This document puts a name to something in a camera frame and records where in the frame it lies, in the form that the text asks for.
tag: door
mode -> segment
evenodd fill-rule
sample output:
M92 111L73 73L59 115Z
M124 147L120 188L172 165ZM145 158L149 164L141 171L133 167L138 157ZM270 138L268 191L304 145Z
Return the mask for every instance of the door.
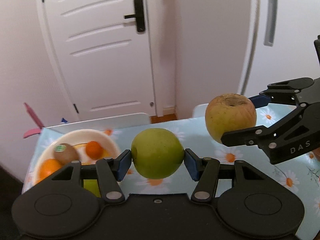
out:
M260 0L256 49L244 95L258 95L270 83L318 78L313 42L319 34L320 0Z
M137 31L134 0L44 0L48 29L80 119L155 115L146 4Z

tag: door handle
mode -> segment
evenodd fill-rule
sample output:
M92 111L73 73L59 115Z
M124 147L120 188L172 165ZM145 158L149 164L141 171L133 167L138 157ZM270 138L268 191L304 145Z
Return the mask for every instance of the door handle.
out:
M146 30L144 22L143 0L133 0L135 14L125 15L124 19L135 18L137 32L142 33Z
M278 0L268 0L267 25L264 37L265 46L273 46L276 35L277 10Z

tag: doorframe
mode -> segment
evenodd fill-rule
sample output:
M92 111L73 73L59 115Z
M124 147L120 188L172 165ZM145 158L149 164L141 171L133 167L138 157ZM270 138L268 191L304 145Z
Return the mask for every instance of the doorframe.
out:
M36 6L37 6L37 11L38 11L38 19L39 19L39 23L40 23L42 37L44 40L44 45L45 45L47 54L49 56L51 66L53 68L53 72L54 72L56 79L58 81L58 85L59 85L61 92L62 92L62 95L67 103L67 106L70 109L72 117L74 118L73 121L74 122L81 121L79 118L79 115L75 111L75 108L72 103L71 96L68 93L67 87L65 86L65 81L64 81L63 75L61 73L60 65L58 63L58 58L55 53L53 42L52 42L52 39L50 36L50 31L48 29L48 23L47 23L47 17L46 17L46 12L45 12L45 8L44 8L44 3L42 2L42 0L36 0Z
M259 28L260 0L250 1L250 21L248 31L247 49L244 56L243 68L240 76L240 82L237 94L244 95L249 80L253 57L257 43Z
M149 29L149 44L151 54L151 68L153 76L153 87L156 104L156 115L163 116L163 80L161 73L160 61L160 33L161 33L161 20L157 14L156 0L146 0L147 23Z
M148 24L149 31L149 47L150 47L150 59L151 59L151 72L153 79L153 89L154 89L154 97L155 97L155 110L157 116L163 116L163 93L162 86L163 81L161 77L161 64L160 64L160 37L159 33L161 31L159 23L161 22L158 19L157 15L157 6L155 0L146 0L146 21ZM50 35L50 30L48 29L47 17L44 8L44 3L42 0L36 0L36 6L38 11L38 18L40 23L40 28L42 32L42 36L44 39L45 48L47 54L49 56L50 63L52 65L54 74L58 80L58 84L62 91L63 97L67 102L67 105L72 112L72 115L75 121L80 121L78 114L76 113L72 98L68 89L66 87L66 83L63 79L62 71L58 62L57 55L54 50L54 45L52 42L52 38Z

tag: light blue tablecloth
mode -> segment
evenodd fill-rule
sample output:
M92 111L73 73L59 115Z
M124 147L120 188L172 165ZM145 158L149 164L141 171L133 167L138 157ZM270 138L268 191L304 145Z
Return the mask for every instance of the light blue tablecloth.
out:
M270 126L290 112L284 105L269 104L257 109L257 125ZM277 165L271 165L265 153L257 146L225 147L215 142L206 130L203 117L171 122L143 125L111 131L112 139L121 151L131 148L131 142L141 131L151 128L165 128L176 134L184 148L192 149L199 157L213 157L221 163L232 164L233 160L242 159L255 166L287 189L295 193L305 206L305 217L297 232L302 240L312 240L320 229L320 163L312 153L302 155ZM32 186L33 169L44 149L62 134L44 129L38 140L35 154L30 163L23 191ZM124 194L167 194L193 192L196 182L192 181L185 166L163 180L145 179L132 165L121 182ZM220 196L231 187L230 180L220 180L216 196Z

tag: kiwi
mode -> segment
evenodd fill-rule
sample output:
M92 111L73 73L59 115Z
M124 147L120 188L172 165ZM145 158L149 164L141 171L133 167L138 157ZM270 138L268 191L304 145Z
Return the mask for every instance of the kiwi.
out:
M54 149L53 157L63 165L80 159L77 150L68 143L57 145Z

